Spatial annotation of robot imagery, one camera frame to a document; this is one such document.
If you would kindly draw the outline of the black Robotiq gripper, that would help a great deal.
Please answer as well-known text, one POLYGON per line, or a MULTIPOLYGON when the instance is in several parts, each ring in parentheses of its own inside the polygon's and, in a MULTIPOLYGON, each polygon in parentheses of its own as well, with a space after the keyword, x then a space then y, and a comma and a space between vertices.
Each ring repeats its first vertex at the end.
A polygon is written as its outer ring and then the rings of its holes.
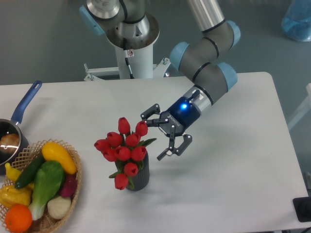
POLYGON ((199 116, 199 110, 186 97, 180 97, 162 113, 159 104, 156 103, 140 114, 141 120, 147 127, 159 127, 166 136, 169 136, 168 147, 157 156, 157 160, 160 161, 165 156, 173 154, 180 156, 186 150, 192 142, 192 136, 184 132, 199 116), (183 142, 177 148, 175 147, 176 136, 183 136, 183 142))

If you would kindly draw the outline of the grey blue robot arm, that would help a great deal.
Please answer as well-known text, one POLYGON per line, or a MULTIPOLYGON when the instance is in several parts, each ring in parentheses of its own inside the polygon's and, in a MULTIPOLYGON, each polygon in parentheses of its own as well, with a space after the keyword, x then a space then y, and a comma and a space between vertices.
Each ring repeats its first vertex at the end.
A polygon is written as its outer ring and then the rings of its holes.
MULTIPOLYGON (((158 127, 169 138, 158 160, 181 155, 192 141, 186 129, 237 82, 233 67, 227 63, 214 65, 213 61, 236 45, 241 36, 239 27, 225 19, 215 0, 190 0, 188 5, 203 37, 194 45, 177 44, 168 64, 193 86, 166 111, 155 104, 141 114, 149 127, 158 127)), ((106 35, 114 46, 121 79, 155 77, 153 45, 159 36, 159 24, 146 12, 145 1, 88 0, 79 13, 94 34, 106 35)))

